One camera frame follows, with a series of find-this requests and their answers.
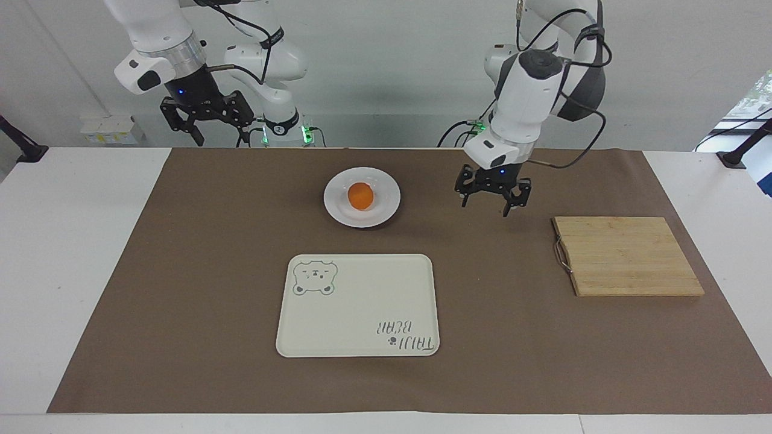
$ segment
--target green indicator light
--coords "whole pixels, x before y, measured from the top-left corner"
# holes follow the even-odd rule
[[[306,144],[313,142],[313,134],[308,132],[308,128],[306,128],[305,125],[301,125],[300,129],[303,130],[303,141],[305,141]]]

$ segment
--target orange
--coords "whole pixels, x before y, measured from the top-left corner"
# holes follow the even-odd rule
[[[348,188],[348,202],[360,211],[373,205],[374,198],[373,189],[364,182],[358,182]]]

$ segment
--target black clamp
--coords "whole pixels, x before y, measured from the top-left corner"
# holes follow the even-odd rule
[[[17,163],[37,163],[49,150],[49,147],[38,144],[38,142],[29,138],[27,134],[22,133],[18,128],[11,125],[1,114],[0,131],[5,133],[22,150],[22,155],[16,160]]]
[[[466,207],[469,196],[477,192],[488,192],[502,195],[506,200],[504,217],[510,213],[510,209],[522,207],[528,203],[530,195],[530,178],[517,178],[522,164],[506,164],[490,169],[477,169],[475,173],[472,166],[464,164],[459,176],[455,180],[455,191],[459,193],[463,201],[461,207]],[[515,195],[513,189],[517,188],[520,192]]]
[[[183,120],[179,111],[186,113],[188,119]],[[238,90],[221,100],[206,100],[194,105],[180,104],[171,97],[161,101],[161,112],[173,131],[184,131],[193,137],[198,146],[204,146],[204,135],[195,126],[197,120],[220,120],[239,130],[239,136],[249,143],[249,132],[245,129],[255,120],[252,108],[246,98]]]

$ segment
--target black cable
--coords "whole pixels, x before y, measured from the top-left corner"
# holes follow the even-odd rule
[[[767,113],[769,113],[769,112],[771,112],[771,111],[772,111],[772,107],[770,107],[770,108],[766,109],[764,112],[762,112],[762,113],[761,113],[761,114],[759,114],[758,116],[754,117],[753,119],[749,119],[749,120],[746,120],[745,122],[743,122],[743,123],[741,123],[741,124],[738,124],[738,125],[735,125],[734,127],[731,127],[731,128],[729,128],[729,129],[726,129],[726,130],[723,130],[723,131],[719,131],[718,133],[715,133],[715,134],[713,134],[713,135],[710,135],[710,136],[708,136],[708,137],[705,137],[705,138],[703,139],[703,141],[701,141],[701,142],[699,142],[699,143],[697,144],[697,146],[694,148],[694,151],[692,151],[692,152],[697,152],[697,150],[699,149],[699,147],[700,147],[700,146],[702,146],[702,145],[703,145],[703,143],[705,143],[705,142],[707,142],[708,140],[710,140],[710,139],[714,138],[715,136],[720,136],[721,134],[724,134],[724,133],[728,133],[729,131],[733,131],[733,130],[736,130],[737,128],[739,128],[739,127],[742,127],[743,125],[745,125],[745,124],[748,124],[749,122],[753,122],[754,120],[758,120],[760,117],[762,117],[763,115],[765,115],[765,114],[767,114]]]
[[[257,82],[259,85],[261,85],[261,86],[262,86],[262,84],[264,83],[264,82],[263,82],[263,81],[262,81],[262,80],[261,80],[259,77],[257,77],[257,75],[255,75],[255,73],[253,73],[252,71],[250,71],[250,70],[246,69],[246,68],[245,68],[245,67],[243,67],[243,66],[235,65],[234,63],[226,63],[225,65],[215,65],[215,66],[210,66],[209,68],[207,68],[207,70],[208,70],[209,72],[212,72],[212,73],[216,73],[216,72],[218,72],[218,71],[227,71],[227,70],[239,70],[239,71],[242,71],[242,72],[244,72],[244,73],[247,73],[247,74],[249,74],[249,76],[250,76],[250,77],[252,77],[253,79],[255,79],[255,81],[256,81],[256,82]]]
[[[459,141],[461,140],[461,137],[467,136],[467,138],[469,138],[469,137],[473,137],[473,136],[476,136],[476,135],[477,135],[477,133],[475,133],[474,131],[464,131],[463,133],[459,134],[459,136],[455,139],[455,143],[453,144],[453,147],[458,147],[459,146]]]
[[[524,49],[520,48],[520,20],[517,20],[517,22],[516,22],[517,35],[515,36],[515,38],[516,38],[515,44],[517,46],[517,50],[523,52],[523,51],[526,51],[526,50],[530,49],[530,47],[533,46],[533,43],[536,42],[544,34],[544,32],[546,32],[547,29],[551,25],[553,25],[558,19],[561,19],[564,16],[566,16],[568,14],[572,14],[574,12],[579,12],[579,13],[582,13],[582,14],[586,14],[587,13],[587,11],[585,11],[584,9],[579,9],[579,8],[568,9],[567,11],[562,11],[561,13],[555,15],[547,24],[545,24],[544,27],[541,28],[541,30],[536,34],[536,36],[533,37],[533,39],[531,39],[531,42]]]
[[[477,117],[477,120],[482,120],[485,117],[486,113],[488,113],[488,110],[493,108],[493,104],[495,103],[496,103],[496,100],[491,101],[490,104],[488,104],[488,108],[486,108],[485,111],[483,111],[482,114],[479,115],[479,117]]]
[[[485,109],[485,111],[483,111],[482,114],[477,117],[477,120],[482,120],[485,117],[485,115],[488,113],[488,111],[491,108],[493,108],[493,104],[495,104],[495,103],[496,103],[496,99],[494,98],[493,101],[491,101],[490,104],[488,104],[488,107]],[[468,131],[469,135],[466,136],[466,138],[464,139],[464,143],[461,145],[461,147],[464,147],[466,142],[469,141],[469,139],[472,137],[471,133],[475,130],[475,127],[476,127],[476,125],[472,125],[472,127],[469,128],[469,131]]]
[[[533,44],[544,34],[544,32],[547,31],[547,28],[550,25],[553,25],[561,17],[566,16],[566,15],[568,15],[570,13],[574,13],[574,12],[580,12],[580,13],[583,13],[583,14],[587,13],[587,11],[585,11],[584,9],[575,8],[575,9],[568,9],[567,11],[564,11],[564,12],[558,14],[558,15],[555,15],[554,18],[552,18],[544,27],[541,28],[541,30],[539,30],[539,32],[536,34],[536,36],[531,40],[531,42],[528,44],[528,46],[526,46],[526,48],[524,48],[524,49],[520,48],[520,20],[517,20],[517,22],[516,22],[517,34],[515,36],[517,50],[520,51],[520,52],[523,52],[523,51],[526,51],[527,49],[531,48],[531,46],[533,46]],[[606,50],[606,53],[608,53],[608,60],[606,60],[603,63],[583,63],[583,62],[573,62],[572,61],[571,65],[586,66],[588,68],[602,68],[604,66],[607,66],[609,63],[611,63],[611,59],[614,56],[613,53],[611,53],[611,47],[609,47],[608,44],[602,39],[603,38],[602,36],[588,34],[588,35],[585,35],[582,39],[586,39],[586,38],[588,38],[590,36],[597,36],[598,38],[601,38],[601,44],[602,44],[603,48]]]
[[[460,120],[455,124],[451,125],[451,127],[448,128],[448,130],[442,135],[442,138],[439,139],[439,142],[437,143],[437,147],[442,146],[442,142],[445,141],[445,137],[448,137],[448,134],[450,134],[451,131],[455,130],[457,127],[460,127],[462,125],[469,125],[469,122],[466,120]]]
[[[230,20],[233,20],[233,21],[236,21],[236,22],[240,22],[240,23],[242,23],[243,25],[247,25],[248,27],[252,27],[253,29],[257,29],[257,30],[259,30],[260,32],[263,32],[263,33],[265,33],[265,34],[266,34],[266,38],[268,38],[268,39],[270,39],[270,38],[271,38],[271,34],[270,34],[270,33],[268,33],[268,30],[265,30],[263,27],[260,27],[259,25],[255,24],[255,23],[253,23],[253,22],[249,22],[249,21],[247,21],[247,20],[245,20],[245,19],[243,19],[243,18],[241,18],[241,17],[238,17],[238,16],[236,16],[236,15],[233,15],[231,12],[228,12],[228,11],[224,10],[223,8],[221,8],[220,6],[218,6],[218,5],[216,5],[216,4],[212,3],[212,2],[210,2],[209,0],[202,0],[202,1],[203,1],[203,2],[204,2],[204,4],[205,4],[205,5],[207,5],[208,7],[210,7],[210,8],[212,8],[212,9],[214,9],[215,11],[217,11],[217,12],[219,12],[219,13],[223,14],[223,15],[224,15],[224,16],[225,16],[227,19],[229,19],[229,21],[230,21]]]
[[[606,53],[608,53],[608,59],[605,62],[601,63],[584,63],[584,62],[575,62],[573,60],[569,61],[571,65],[576,66],[586,66],[588,68],[602,68],[604,66],[607,66],[609,63],[611,63],[611,59],[614,58],[614,55],[611,53],[611,48],[608,46],[606,41],[601,40],[601,44],[603,48],[606,50]]]
[[[247,131],[247,134],[249,134],[249,136],[251,137],[251,136],[252,136],[252,133],[254,133],[255,131],[262,131],[262,127],[253,128],[253,129],[251,129],[251,130]],[[240,147],[240,146],[241,146],[241,143],[242,143],[243,141],[244,141],[244,140],[242,140],[241,134],[239,134],[239,139],[236,141],[236,147]],[[246,145],[247,145],[248,147],[252,147],[252,141],[250,140],[250,141],[246,142]]]
[[[311,127],[308,129],[308,131],[319,131],[320,134],[322,134],[322,145],[324,147],[327,147],[327,141],[324,139],[324,131],[322,131],[319,127]]]
[[[263,33],[265,33],[265,34],[266,34],[266,38],[267,38],[267,40],[270,40],[270,39],[271,39],[271,34],[270,34],[270,33],[268,33],[268,30],[265,30],[263,27],[260,27],[259,25],[255,24],[255,23],[253,23],[253,22],[249,22],[249,21],[247,21],[247,20],[245,20],[245,19],[243,19],[243,18],[240,18],[240,17],[238,17],[237,15],[233,15],[232,13],[230,13],[230,12],[228,12],[228,11],[224,10],[224,9],[223,9],[223,8],[221,8],[219,5],[216,5],[216,4],[212,3],[212,2],[210,2],[209,0],[203,0],[203,2],[204,2],[204,4],[206,4],[208,7],[210,7],[210,8],[212,8],[212,9],[214,9],[215,11],[217,11],[217,12],[219,12],[219,13],[223,14],[223,16],[225,16],[225,17],[228,19],[228,21],[229,21],[229,22],[230,22],[230,23],[231,23],[231,24],[232,24],[234,27],[235,27],[235,24],[233,24],[233,21],[237,21],[237,22],[240,22],[240,23],[242,23],[243,25],[247,25],[248,27],[252,27],[253,29],[257,29],[257,30],[259,30],[260,32],[263,32]],[[266,61],[265,61],[265,63],[264,63],[264,64],[263,64],[263,66],[262,66],[262,79],[258,80],[258,83],[259,83],[260,85],[262,85],[262,84],[263,84],[263,83],[265,83],[265,81],[266,81],[266,74],[268,73],[268,61],[269,61],[269,59],[271,58],[271,48],[273,48],[273,45],[271,45],[271,46],[268,46],[268,49],[266,50]]]
[[[563,165],[558,165],[558,164],[547,163],[547,162],[545,162],[545,161],[538,161],[538,160],[528,160],[528,161],[526,161],[526,163],[538,164],[538,165],[541,165],[541,166],[547,166],[548,168],[553,168],[553,169],[565,169],[565,168],[569,168],[569,167],[573,166],[574,164],[578,163],[578,162],[579,162],[579,160],[581,160],[582,158],[584,158],[584,156],[585,156],[585,155],[586,155],[586,154],[587,154],[587,153],[590,151],[590,149],[592,149],[592,147],[595,145],[595,142],[596,142],[596,141],[598,141],[598,138],[601,136],[601,134],[603,134],[603,130],[606,128],[606,116],[605,116],[605,115],[603,115],[603,113],[601,113],[601,112],[599,112],[599,111],[595,110],[594,108],[591,108],[591,107],[585,106],[584,104],[577,102],[577,101],[576,101],[576,100],[574,100],[573,98],[571,98],[571,97],[569,97],[568,95],[566,95],[566,94],[565,94],[563,91],[561,91],[561,92],[560,92],[560,95],[561,95],[563,98],[565,98],[566,100],[569,100],[569,101],[571,101],[572,103],[574,103],[574,104],[578,105],[579,107],[581,107],[581,108],[583,108],[583,109],[585,109],[585,110],[589,110],[589,111],[591,111],[591,112],[592,112],[592,113],[594,113],[594,114],[597,114],[597,115],[598,115],[598,116],[601,118],[601,120],[603,121],[603,123],[601,124],[601,127],[600,127],[600,128],[598,128],[598,132],[595,134],[595,137],[593,137],[593,139],[592,139],[592,141],[590,142],[590,144],[589,144],[589,145],[588,145],[588,146],[587,146],[587,147],[584,149],[584,151],[582,151],[582,152],[579,154],[579,156],[578,156],[578,157],[576,157],[576,158],[575,158],[575,159],[574,159],[574,160],[573,160],[571,163],[568,163],[568,164],[563,164]]]

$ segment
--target white tray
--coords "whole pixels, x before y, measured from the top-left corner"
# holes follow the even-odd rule
[[[276,334],[282,356],[429,356],[438,347],[428,257],[299,255],[289,262]]]

